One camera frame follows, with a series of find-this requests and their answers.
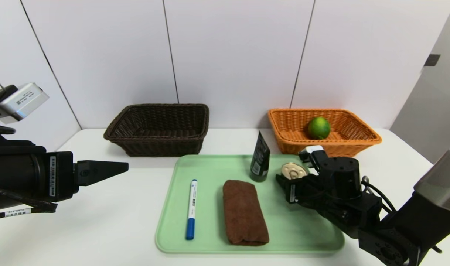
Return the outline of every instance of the orange wicker basket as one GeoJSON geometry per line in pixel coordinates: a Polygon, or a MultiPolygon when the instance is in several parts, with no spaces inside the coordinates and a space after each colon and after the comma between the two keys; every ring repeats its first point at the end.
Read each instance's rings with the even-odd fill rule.
{"type": "Polygon", "coordinates": [[[330,157],[353,157],[382,141],[358,116],[343,109],[271,109],[268,117],[284,154],[297,154],[307,146],[321,145],[330,157]],[[330,135],[325,140],[312,140],[307,134],[308,124],[318,116],[330,123],[330,135]]]}

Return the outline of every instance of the wicker basket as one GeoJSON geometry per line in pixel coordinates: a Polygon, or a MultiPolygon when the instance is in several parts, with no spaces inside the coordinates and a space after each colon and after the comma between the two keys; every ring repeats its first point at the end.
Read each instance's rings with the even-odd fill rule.
{"type": "Polygon", "coordinates": [[[132,105],[110,123],[103,137],[129,156],[198,154],[208,131],[208,117],[203,104],[132,105]]]}
{"type": "Polygon", "coordinates": [[[353,157],[382,141],[358,116],[342,109],[271,109],[268,117],[284,154],[297,154],[306,146],[322,145],[330,157],[353,157]],[[330,123],[331,132],[325,140],[312,140],[307,133],[308,124],[318,116],[330,123]]]}

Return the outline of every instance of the green tray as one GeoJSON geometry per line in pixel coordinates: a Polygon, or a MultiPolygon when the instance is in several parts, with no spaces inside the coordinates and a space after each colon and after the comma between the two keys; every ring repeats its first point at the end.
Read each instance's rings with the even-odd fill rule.
{"type": "Polygon", "coordinates": [[[288,204],[275,180],[281,166],[301,164],[296,155],[271,155],[267,180],[254,182],[248,176],[251,155],[186,155],[180,158],[169,185],[156,246],[166,253],[330,254],[340,250],[342,232],[317,212],[288,204]],[[197,179],[195,238],[185,239],[191,181],[197,179]],[[227,180],[255,185],[269,231],[264,246],[235,246],[225,232],[222,186],[227,180]]]}

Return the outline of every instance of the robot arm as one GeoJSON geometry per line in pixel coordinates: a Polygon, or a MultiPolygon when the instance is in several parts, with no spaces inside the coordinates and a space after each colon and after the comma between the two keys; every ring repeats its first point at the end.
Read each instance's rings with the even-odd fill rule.
{"type": "MultiPolygon", "coordinates": [[[[49,97],[34,83],[0,90],[0,121],[12,123],[24,119],[49,97]]],[[[19,204],[32,208],[0,212],[0,218],[33,212],[55,212],[59,202],[73,197],[79,186],[100,182],[126,172],[126,162],[78,161],[70,151],[47,153],[31,141],[7,140],[14,134],[0,126],[0,209],[19,204]]]]}
{"type": "Polygon", "coordinates": [[[386,265],[418,266],[429,249],[441,252],[436,244],[450,234],[450,150],[419,180],[398,211],[365,178],[360,180],[356,159],[329,158],[321,146],[307,147],[299,157],[318,175],[298,180],[277,175],[289,203],[315,209],[386,265]],[[362,191],[361,185],[372,187],[389,207],[381,197],[362,191]],[[382,208],[388,215],[380,220],[382,208]]]}

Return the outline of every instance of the barcode label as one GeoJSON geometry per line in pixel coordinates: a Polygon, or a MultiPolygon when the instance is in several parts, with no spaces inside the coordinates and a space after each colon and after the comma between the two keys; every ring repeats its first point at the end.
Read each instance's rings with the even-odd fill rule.
{"type": "Polygon", "coordinates": [[[296,185],[291,185],[291,195],[289,196],[289,202],[296,201],[296,185]]]}
{"type": "Polygon", "coordinates": [[[259,170],[261,169],[261,167],[259,166],[259,163],[256,161],[255,164],[253,165],[253,169],[252,172],[255,175],[259,175],[259,170]]]}
{"type": "Polygon", "coordinates": [[[30,214],[30,213],[31,213],[31,208],[22,209],[22,210],[14,210],[14,211],[5,212],[5,217],[19,216],[19,215],[30,214]]]}
{"type": "Polygon", "coordinates": [[[49,158],[49,196],[56,196],[56,156],[49,158]]]}

